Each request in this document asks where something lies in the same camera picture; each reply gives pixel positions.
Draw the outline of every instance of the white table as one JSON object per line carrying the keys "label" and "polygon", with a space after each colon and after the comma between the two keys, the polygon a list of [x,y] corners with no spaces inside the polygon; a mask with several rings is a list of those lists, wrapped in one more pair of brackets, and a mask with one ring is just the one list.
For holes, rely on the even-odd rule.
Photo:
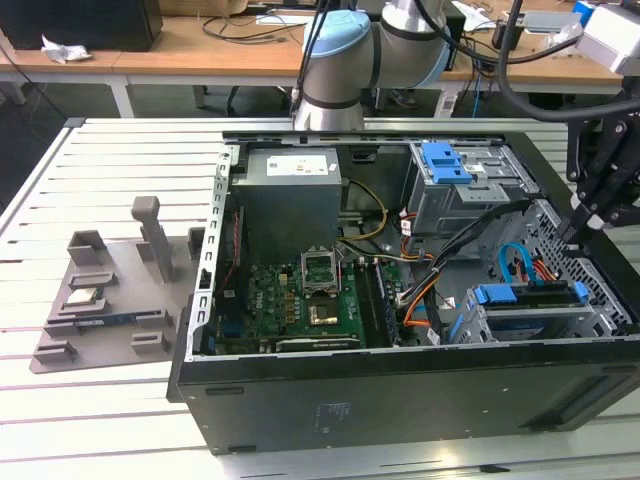
{"label": "white table", "polygon": [[[394,119],[367,127],[468,131],[476,125]],[[286,119],[88,120],[62,130],[0,218],[0,478],[475,478],[486,475],[478,470],[486,464],[512,469],[501,479],[640,473],[639,393],[570,433],[216,458],[186,406],[165,400],[168,362],[29,371],[74,230],[97,228],[106,240],[137,237],[131,202],[157,195],[166,233],[186,234],[206,216],[220,131],[287,126]],[[512,119],[482,126],[528,132],[562,169],[563,126]],[[636,233],[618,234],[630,257],[640,251]]]}

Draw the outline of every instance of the desk leg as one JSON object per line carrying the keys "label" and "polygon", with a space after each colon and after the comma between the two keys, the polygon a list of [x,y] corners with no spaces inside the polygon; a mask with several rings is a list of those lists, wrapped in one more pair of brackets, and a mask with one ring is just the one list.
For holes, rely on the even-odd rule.
{"label": "desk leg", "polygon": [[13,103],[16,105],[24,105],[27,103],[27,99],[22,93],[22,88],[20,88],[19,83],[15,82],[0,82],[0,92],[7,97],[13,100]]}
{"label": "desk leg", "polygon": [[131,96],[129,88],[124,77],[115,78],[109,83],[113,98],[118,106],[118,112],[122,118],[134,118],[133,106],[131,105]]}
{"label": "desk leg", "polygon": [[460,90],[457,85],[445,84],[440,92],[440,97],[436,104],[436,112],[433,114],[433,118],[451,118],[459,93]]}
{"label": "desk leg", "polygon": [[376,110],[382,112],[387,107],[387,100],[389,99],[389,92],[387,89],[376,89]]}
{"label": "desk leg", "polygon": [[204,96],[206,95],[205,89],[202,85],[194,85],[193,86],[193,97],[196,101],[196,108],[205,108],[207,104],[204,101]]}

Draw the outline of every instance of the orange cable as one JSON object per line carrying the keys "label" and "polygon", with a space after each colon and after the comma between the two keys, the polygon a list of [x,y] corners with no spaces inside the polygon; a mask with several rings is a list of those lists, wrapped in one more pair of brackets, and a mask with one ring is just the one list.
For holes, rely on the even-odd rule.
{"label": "orange cable", "polygon": [[429,285],[424,287],[424,289],[420,292],[420,294],[413,300],[413,302],[409,306],[409,310],[407,310],[407,314],[404,316],[404,321],[402,322],[405,327],[410,326],[409,322],[412,321],[411,320],[411,315],[413,314],[413,311],[415,310],[416,306],[418,305],[418,302],[422,299],[422,297],[424,297],[424,295],[429,291],[429,289],[436,284],[436,282],[438,281],[439,278],[440,278],[440,275],[438,275],[436,278],[434,278],[433,281]]}

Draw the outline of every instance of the blue drive bracket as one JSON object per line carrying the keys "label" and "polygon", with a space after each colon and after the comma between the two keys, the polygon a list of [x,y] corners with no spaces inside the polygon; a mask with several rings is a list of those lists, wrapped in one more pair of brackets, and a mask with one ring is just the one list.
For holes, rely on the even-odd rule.
{"label": "blue drive bracket", "polygon": [[479,304],[516,303],[518,299],[510,285],[504,283],[490,283],[478,285],[473,290]]}
{"label": "blue drive bracket", "polygon": [[434,183],[465,184],[473,180],[460,163],[460,155],[454,152],[448,142],[423,142],[422,161],[431,169]]}

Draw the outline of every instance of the gray component tray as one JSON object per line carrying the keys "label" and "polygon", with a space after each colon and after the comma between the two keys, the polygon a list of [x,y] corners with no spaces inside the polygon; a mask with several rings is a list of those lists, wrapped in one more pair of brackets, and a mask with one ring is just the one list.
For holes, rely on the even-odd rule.
{"label": "gray component tray", "polygon": [[[66,318],[58,315],[62,303],[71,293],[69,282],[73,275],[113,272],[115,282],[103,287],[103,298],[108,303],[108,313],[129,313],[143,311],[166,311],[169,322],[159,326],[142,327],[138,324],[114,326],[70,326],[77,333],[50,336],[43,331],[34,357],[48,358],[41,363],[34,358],[30,369],[34,373],[79,370],[84,368],[130,365],[136,363],[170,361],[176,344],[176,329],[180,312],[189,303],[197,277],[198,259],[191,259],[187,237],[168,238],[171,245],[171,260],[175,267],[175,277],[171,283],[164,284],[155,261],[143,262],[137,245],[141,241],[107,244],[106,249],[97,250],[100,265],[76,266],[73,261],[61,283],[58,295],[53,303],[45,329],[54,325],[51,320]],[[82,321],[83,317],[70,316],[69,322]],[[148,352],[132,347],[134,335],[163,336],[163,348],[149,348]],[[72,353],[67,355],[47,355],[56,342],[68,342]]]}

